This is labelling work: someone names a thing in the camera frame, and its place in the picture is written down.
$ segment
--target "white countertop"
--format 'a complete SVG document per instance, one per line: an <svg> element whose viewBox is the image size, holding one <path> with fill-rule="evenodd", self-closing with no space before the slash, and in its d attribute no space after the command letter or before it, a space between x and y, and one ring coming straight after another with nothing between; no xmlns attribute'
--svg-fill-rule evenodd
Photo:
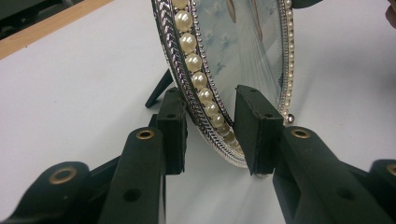
<svg viewBox="0 0 396 224"><path fill-rule="evenodd" d="M327 0L294 11L290 112L342 161L396 158L396 30L388 1ZM0 61L0 220L51 165L120 155L159 106L166 70L150 1L114 0ZM284 223L272 177L232 167L190 123L186 173L169 176L167 223Z"/></svg>

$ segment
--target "oval mirror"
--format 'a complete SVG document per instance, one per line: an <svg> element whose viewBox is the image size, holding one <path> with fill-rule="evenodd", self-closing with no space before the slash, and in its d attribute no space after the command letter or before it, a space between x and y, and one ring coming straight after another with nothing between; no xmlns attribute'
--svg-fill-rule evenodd
<svg viewBox="0 0 396 224"><path fill-rule="evenodd" d="M229 163L247 167L233 134L235 88L255 88L286 118L294 66L290 0L152 0L169 70L191 118Z"/></svg>

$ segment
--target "black stand leg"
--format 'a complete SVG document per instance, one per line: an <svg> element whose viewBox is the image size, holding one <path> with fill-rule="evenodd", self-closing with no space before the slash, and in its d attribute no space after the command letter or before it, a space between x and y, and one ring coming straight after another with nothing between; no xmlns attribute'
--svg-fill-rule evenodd
<svg viewBox="0 0 396 224"><path fill-rule="evenodd" d="M163 91L173 82L171 72L166 70L165 74L161 78L160 82L157 84L155 87L154 91L146 101L145 106L147 108L150 108L152 105L154 105L157 102L158 97L163 93Z"/></svg>

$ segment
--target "brass insert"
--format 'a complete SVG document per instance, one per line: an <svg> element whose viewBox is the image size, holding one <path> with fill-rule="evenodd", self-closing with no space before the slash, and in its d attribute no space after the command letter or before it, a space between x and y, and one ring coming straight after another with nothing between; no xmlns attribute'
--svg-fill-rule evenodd
<svg viewBox="0 0 396 224"><path fill-rule="evenodd" d="M302 129L293 129L291 130L291 134L298 138L310 138L311 134Z"/></svg>
<svg viewBox="0 0 396 224"><path fill-rule="evenodd" d="M396 164L389 164L387 169L392 175L396 175Z"/></svg>
<svg viewBox="0 0 396 224"><path fill-rule="evenodd" d="M77 170L73 166L59 168L49 177L49 182L53 185L63 184L73 179L76 174Z"/></svg>
<svg viewBox="0 0 396 224"><path fill-rule="evenodd" d="M142 140L150 139L153 136L154 136L154 132L152 130L143 130L136 134L136 137Z"/></svg>

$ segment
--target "mirror frame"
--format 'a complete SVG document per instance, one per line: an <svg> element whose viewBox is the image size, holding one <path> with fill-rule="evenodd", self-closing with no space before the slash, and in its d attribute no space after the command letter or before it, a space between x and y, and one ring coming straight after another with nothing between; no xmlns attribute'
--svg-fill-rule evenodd
<svg viewBox="0 0 396 224"><path fill-rule="evenodd" d="M283 87L277 109L286 120L294 76L294 23L291 0L277 2L283 49ZM224 160L247 168L242 149L233 134L233 121L210 75L194 1L151 0L151 3L165 59L187 103L192 121ZM191 46L182 47L182 42L186 44L186 38L181 38L184 34L188 35L188 45L192 43L193 49Z"/></svg>

